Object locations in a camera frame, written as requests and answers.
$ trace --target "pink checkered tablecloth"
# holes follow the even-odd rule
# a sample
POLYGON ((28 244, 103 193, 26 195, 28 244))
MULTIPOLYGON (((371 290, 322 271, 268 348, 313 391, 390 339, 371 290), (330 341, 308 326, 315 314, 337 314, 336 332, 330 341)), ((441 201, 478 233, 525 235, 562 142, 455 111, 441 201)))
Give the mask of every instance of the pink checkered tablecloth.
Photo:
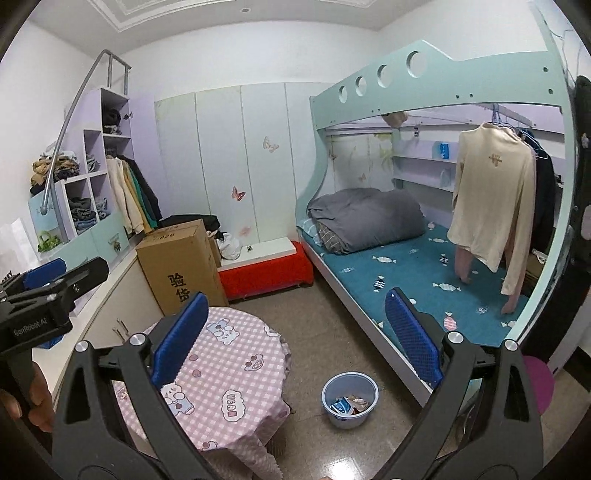
MULTIPOLYGON (((282 478, 265 444, 290 413, 281 398, 290 359, 280 334, 261 319, 212 307, 175 382, 162 388, 181 427, 224 478, 230 460, 235 460, 224 453, 249 469, 235 468, 230 472, 234 478, 250 477, 252 472, 262 480, 282 478)), ((113 386, 125 423, 146 439, 125 384, 113 386)))

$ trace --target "blue gripper pad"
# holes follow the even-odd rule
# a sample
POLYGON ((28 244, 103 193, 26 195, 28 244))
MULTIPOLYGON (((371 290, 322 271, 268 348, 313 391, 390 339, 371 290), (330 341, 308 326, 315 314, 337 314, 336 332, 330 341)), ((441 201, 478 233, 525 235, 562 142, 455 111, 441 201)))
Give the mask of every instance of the blue gripper pad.
POLYGON ((197 293, 178 314, 176 322, 154 352, 152 383, 159 390, 173 383, 191 347, 207 322, 209 305, 203 293, 197 293))
POLYGON ((66 273, 66 262, 61 258, 56 258, 35 270, 27 272, 27 276, 22 284, 27 290, 40 288, 57 277, 61 277, 64 273, 66 273))
POLYGON ((443 379, 439 350, 395 290, 389 291, 386 295, 385 310, 386 318, 418 377, 431 388, 435 388, 443 379))

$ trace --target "ceiling molding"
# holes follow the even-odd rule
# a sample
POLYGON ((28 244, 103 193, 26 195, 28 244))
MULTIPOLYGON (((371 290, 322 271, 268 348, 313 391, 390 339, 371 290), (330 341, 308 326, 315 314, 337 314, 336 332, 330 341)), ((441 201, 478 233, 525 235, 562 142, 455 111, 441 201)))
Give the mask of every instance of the ceiling molding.
POLYGON ((115 2, 117 2, 118 7, 121 9, 121 11, 123 12, 123 14, 125 16, 139 12, 140 10, 143 10, 144 8, 148 8, 148 7, 152 7, 153 5, 161 4, 162 2, 165 2, 165 1, 167 1, 167 0, 148 0, 147 2, 145 2, 143 4, 139 4, 137 7, 128 8, 127 5, 125 5, 125 0, 115 0, 115 2))
MULTIPOLYGON (((168 5, 163 5, 158 8, 153 8, 147 12, 134 15, 128 20, 120 20, 113 10, 103 0, 87 0, 102 16, 103 18, 113 27, 117 32, 123 32, 132 27, 136 27, 144 22, 153 20, 154 18, 162 17, 189 8, 200 7, 202 5, 218 4, 223 2, 235 2, 236 0, 181 0, 176 1, 168 5)), ((121 9, 121 13, 124 15, 131 15, 135 12, 145 10, 154 5, 160 4, 166 0, 151 0, 144 5, 140 5, 133 9, 128 9, 121 0, 115 0, 117 6, 121 9)))
POLYGON ((376 0, 317 0, 319 2, 329 2, 331 4, 347 5, 349 7, 369 8, 376 0))

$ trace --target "cabinet handle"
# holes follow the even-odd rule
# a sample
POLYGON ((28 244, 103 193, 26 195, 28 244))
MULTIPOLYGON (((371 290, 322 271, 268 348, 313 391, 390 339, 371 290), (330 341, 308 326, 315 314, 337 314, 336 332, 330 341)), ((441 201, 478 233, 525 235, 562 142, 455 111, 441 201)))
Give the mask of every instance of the cabinet handle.
POLYGON ((121 339, 122 343, 125 343, 125 339, 123 338, 123 335, 121 335, 121 332, 119 330, 117 330, 115 327, 113 327, 113 331, 117 334, 117 336, 121 339))
POLYGON ((125 330, 125 334, 127 336, 129 336, 129 329, 125 326, 125 324, 123 323, 123 320, 117 319, 117 323, 119 323, 119 325, 121 325, 123 327, 123 330, 125 330))

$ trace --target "tiled floor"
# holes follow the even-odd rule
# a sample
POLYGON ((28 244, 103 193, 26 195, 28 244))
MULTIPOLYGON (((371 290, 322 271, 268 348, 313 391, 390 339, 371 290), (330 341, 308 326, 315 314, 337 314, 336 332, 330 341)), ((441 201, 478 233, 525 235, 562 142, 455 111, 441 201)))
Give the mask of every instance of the tiled floor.
MULTIPOLYGON (((322 278, 233 305, 267 322, 286 338, 293 371, 285 399, 295 409, 284 425, 285 453, 277 458, 285 480, 372 478, 401 443, 421 408, 322 278), (353 430, 330 424, 320 404, 326 381, 346 371, 368 374, 380 397, 369 419, 353 430)), ((543 416, 544 449, 553 456, 568 439, 591 396, 566 372, 557 376, 554 400, 543 416)), ((442 450, 455 449, 452 438, 442 450)))

